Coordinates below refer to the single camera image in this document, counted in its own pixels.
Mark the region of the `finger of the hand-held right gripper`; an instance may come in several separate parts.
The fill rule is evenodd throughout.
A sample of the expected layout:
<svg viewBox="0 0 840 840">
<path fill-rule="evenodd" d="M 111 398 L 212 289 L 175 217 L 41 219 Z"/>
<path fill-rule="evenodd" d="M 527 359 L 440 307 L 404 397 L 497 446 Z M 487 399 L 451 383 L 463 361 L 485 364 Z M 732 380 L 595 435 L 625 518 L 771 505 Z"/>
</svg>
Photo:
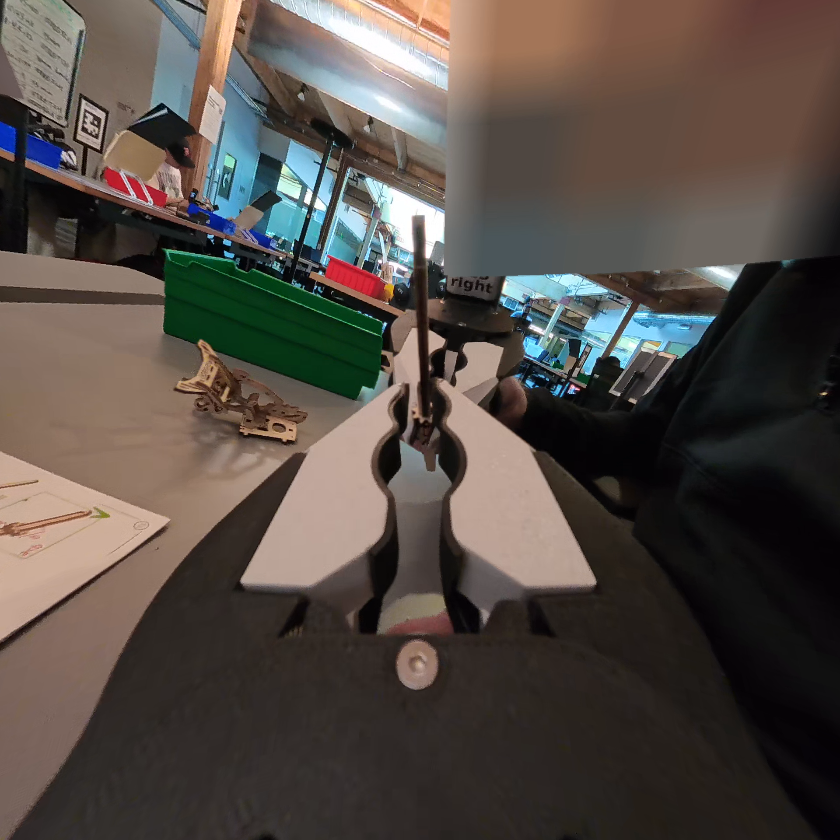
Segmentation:
<svg viewBox="0 0 840 840">
<path fill-rule="evenodd" d="M 433 347 L 429 355 L 431 375 L 430 406 L 440 407 L 441 382 L 479 407 L 488 407 L 500 376 L 502 348 L 489 342 L 466 342 L 460 350 L 450 350 L 446 342 Z"/>
<path fill-rule="evenodd" d="M 416 327 L 408 330 L 401 348 L 394 352 L 392 367 L 392 383 L 394 385 L 407 385 L 410 389 L 417 388 L 421 375 L 421 365 Z"/>
</svg>

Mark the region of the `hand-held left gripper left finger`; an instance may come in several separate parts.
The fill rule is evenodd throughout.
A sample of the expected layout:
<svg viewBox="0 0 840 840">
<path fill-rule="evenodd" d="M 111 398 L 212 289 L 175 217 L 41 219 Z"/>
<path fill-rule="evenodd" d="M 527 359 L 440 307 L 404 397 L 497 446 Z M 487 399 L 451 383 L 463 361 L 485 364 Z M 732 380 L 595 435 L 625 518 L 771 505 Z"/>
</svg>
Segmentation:
<svg viewBox="0 0 840 840">
<path fill-rule="evenodd" d="M 375 634 L 398 566 L 396 502 L 409 389 L 392 385 L 311 446 L 243 572 L 247 592 L 299 595 Z"/>
</svg>

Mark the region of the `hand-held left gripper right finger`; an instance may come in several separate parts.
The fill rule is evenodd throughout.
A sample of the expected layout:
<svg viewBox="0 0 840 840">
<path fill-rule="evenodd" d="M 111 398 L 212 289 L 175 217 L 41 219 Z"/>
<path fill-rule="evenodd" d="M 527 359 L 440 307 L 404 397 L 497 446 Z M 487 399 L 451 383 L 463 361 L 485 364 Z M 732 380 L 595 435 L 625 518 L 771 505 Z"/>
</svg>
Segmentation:
<svg viewBox="0 0 840 840">
<path fill-rule="evenodd" d="M 595 574 L 532 448 L 445 381 L 434 406 L 450 481 L 439 557 L 452 623 L 483 624 L 502 602 L 592 593 Z"/>
</svg>

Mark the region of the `long wooden shaft with collars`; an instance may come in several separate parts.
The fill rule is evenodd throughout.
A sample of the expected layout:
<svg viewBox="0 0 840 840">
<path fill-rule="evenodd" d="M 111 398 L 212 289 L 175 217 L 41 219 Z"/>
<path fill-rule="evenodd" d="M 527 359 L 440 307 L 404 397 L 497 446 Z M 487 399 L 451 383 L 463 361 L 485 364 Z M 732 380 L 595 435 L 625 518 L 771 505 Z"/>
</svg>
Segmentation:
<svg viewBox="0 0 840 840">
<path fill-rule="evenodd" d="M 427 472 L 434 473 L 437 465 L 437 455 L 432 440 L 435 426 L 432 375 L 429 363 L 427 237 L 424 215 L 419 214 L 413 216 L 412 235 L 418 374 L 416 378 L 415 403 L 413 406 L 413 427 L 409 437 L 409 443 L 423 455 Z"/>
</svg>

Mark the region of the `partly built wooden model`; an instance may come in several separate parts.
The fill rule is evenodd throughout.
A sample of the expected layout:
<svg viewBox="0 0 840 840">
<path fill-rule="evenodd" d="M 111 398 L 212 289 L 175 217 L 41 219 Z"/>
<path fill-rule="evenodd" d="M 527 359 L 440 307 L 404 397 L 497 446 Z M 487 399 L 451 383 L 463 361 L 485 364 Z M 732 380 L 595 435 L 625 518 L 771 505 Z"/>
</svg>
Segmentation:
<svg viewBox="0 0 840 840">
<path fill-rule="evenodd" d="M 250 373 L 229 368 L 208 342 L 199 340 L 196 346 L 202 357 L 199 369 L 178 381 L 175 392 L 191 396 L 200 413 L 239 415 L 238 431 L 245 437 L 270 438 L 285 445 L 298 441 L 298 427 L 306 421 L 307 412 Z"/>
</svg>

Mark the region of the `person's right forearm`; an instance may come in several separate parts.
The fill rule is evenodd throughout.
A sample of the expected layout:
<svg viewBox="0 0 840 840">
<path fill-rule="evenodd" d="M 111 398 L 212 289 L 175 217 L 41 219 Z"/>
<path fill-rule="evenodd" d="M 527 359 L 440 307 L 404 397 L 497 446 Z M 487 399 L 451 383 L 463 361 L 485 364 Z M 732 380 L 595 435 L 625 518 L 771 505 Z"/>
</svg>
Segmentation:
<svg viewBox="0 0 840 840">
<path fill-rule="evenodd" d="M 530 390 L 516 431 L 581 483 L 645 478 L 655 466 L 674 408 L 654 392 L 630 412 L 593 411 Z"/>
</svg>

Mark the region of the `person's right hand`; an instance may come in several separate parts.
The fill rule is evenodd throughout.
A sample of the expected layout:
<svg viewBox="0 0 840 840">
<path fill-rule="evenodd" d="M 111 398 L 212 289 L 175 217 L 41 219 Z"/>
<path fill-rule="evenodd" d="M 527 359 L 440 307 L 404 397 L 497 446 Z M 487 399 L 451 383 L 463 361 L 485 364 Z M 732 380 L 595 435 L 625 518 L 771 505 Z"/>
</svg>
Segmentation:
<svg viewBox="0 0 840 840">
<path fill-rule="evenodd" d="M 488 413 L 503 426 L 517 432 L 528 410 L 526 389 L 514 376 L 502 379 L 488 405 Z"/>
</svg>

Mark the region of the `red plastic bin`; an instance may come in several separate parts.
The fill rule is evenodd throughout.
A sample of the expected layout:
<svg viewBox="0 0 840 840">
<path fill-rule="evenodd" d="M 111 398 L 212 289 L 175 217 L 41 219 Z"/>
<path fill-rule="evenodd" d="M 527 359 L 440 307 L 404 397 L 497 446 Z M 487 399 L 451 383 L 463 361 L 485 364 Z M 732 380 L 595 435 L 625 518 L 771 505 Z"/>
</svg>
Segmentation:
<svg viewBox="0 0 840 840">
<path fill-rule="evenodd" d="M 324 276 L 366 297 L 383 299 L 385 282 L 381 277 L 337 257 L 329 258 Z"/>
<path fill-rule="evenodd" d="M 101 170 L 100 179 L 113 191 L 136 202 L 155 207 L 165 207 L 167 204 L 168 195 L 165 192 L 125 171 L 106 166 Z"/>
</svg>

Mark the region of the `green plastic bin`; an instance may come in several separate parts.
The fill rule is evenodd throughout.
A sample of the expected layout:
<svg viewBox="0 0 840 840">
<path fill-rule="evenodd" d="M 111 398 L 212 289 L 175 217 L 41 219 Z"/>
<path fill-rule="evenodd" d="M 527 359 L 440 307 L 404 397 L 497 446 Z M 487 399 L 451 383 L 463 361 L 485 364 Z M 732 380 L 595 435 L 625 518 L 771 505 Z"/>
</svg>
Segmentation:
<svg viewBox="0 0 840 840">
<path fill-rule="evenodd" d="M 233 260 L 164 252 L 164 333 L 357 399 L 382 370 L 383 323 Z"/>
</svg>

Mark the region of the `instruction booklet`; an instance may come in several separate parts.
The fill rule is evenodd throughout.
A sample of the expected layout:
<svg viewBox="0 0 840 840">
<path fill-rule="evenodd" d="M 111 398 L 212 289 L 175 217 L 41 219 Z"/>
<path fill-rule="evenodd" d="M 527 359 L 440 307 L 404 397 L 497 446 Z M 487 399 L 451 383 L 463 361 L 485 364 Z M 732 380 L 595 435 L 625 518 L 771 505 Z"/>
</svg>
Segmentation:
<svg viewBox="0 0 840 840">
<path fill-rule="evenodd" d="M 169 523 L 167 517 L 2 453 L 2 642 Z"/>
</svg>

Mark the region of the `white paper notice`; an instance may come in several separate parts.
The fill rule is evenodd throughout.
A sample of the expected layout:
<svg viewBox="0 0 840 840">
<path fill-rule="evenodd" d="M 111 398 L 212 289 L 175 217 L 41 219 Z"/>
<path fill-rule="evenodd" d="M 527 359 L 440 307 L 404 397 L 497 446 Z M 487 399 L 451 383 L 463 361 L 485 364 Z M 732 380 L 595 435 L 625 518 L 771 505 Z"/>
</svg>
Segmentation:
<svg viewBox="0 0 840 840">
<path fill-rule="evenodd" d="M 209 86 L 198 133 L 210 144 L 216 144 L 218 142 L 224 122 L 226 105 L 224 95 L 216 90 L 215 87 Z"/>
</svg>

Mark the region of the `long work table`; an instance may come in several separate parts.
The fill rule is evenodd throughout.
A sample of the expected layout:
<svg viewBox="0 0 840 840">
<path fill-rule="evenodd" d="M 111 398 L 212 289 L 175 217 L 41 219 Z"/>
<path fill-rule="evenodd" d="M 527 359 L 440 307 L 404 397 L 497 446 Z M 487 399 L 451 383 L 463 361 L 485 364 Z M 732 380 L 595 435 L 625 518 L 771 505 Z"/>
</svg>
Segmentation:
<svg viewBox="0 0 840 840">
<path fill-rule="evenodd" d="M 70 173 L 54 170 L 36 161 L 26 160 L 27 177 L 34 182 L 52 186 L 63 186 L 74 193 L 84 195 L 97 203 L 98 213 L 110 218 L 116 224 L 133 228 L 147 227 L 157 235 L 177 239 L 205 249 L 211 240 L 222 243 L 224 251 L 239 259 L 259 262 L 281 268 L 289 255 L 283 251 L 265 248 L 258 244 L 252 234 L 225 234 L 216 229 L 198 224 L 183 214 L 172 213 L 153 204 L 137 201 L 134 197 L 111 189 L 108 184 Z M 390 323 L 403 315 L 404 311 L 379 299 L 343 286 L 318 272 L 312 272 L 301 282 L 301 287 L 312 292 L 321 292 L 327 298 L 343 305 L 367 312 L 372 317 Z"/>
</svg>

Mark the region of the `framed marker sign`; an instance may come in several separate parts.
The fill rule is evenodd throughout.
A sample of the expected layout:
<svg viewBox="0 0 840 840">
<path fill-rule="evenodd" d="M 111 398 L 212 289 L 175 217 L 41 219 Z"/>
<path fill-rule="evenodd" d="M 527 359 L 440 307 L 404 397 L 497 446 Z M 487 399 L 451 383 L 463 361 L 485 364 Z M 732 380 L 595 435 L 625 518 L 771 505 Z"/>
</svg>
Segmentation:
<svg viewBox="0 0 840 840">
<path fill-rule="evenodd" d="M 102 154 L 107 139 L 110 111 L 79 95 L 73 140 L 88 151 Z"/>
</svg>

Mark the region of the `blue plastic bin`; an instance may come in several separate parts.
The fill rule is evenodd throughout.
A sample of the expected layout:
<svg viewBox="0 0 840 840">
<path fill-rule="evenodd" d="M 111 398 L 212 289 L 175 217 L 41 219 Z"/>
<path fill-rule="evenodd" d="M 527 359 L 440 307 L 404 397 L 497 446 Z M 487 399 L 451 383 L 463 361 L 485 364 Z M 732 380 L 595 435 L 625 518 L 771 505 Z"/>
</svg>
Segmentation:
<svg viewBox="0 0 840 840">
<path fill-rule="evenodd" d="M 14 154 L 17 148 L 16 129 L 1 122 L 1 150 Z M 60 168 L 62 149 L 46 140 L 29 134 L 27 137 L 26 157 L 28 161 L 57 170 Z"/>
</svg>

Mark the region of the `whiteboard with handwriting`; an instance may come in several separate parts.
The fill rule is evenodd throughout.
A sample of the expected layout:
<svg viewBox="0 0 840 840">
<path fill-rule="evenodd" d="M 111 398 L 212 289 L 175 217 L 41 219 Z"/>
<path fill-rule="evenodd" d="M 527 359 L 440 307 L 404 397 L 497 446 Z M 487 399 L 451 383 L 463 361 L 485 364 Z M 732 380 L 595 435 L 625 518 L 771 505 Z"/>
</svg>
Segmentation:
<svg viewBox="0 0 840 840">
<path fill-rule="evenodd" d="M 87 36 L 83 16 L 67 1 L 3 1 L 1 32 L 18 99 L 66 128 Z"/>
</svg>

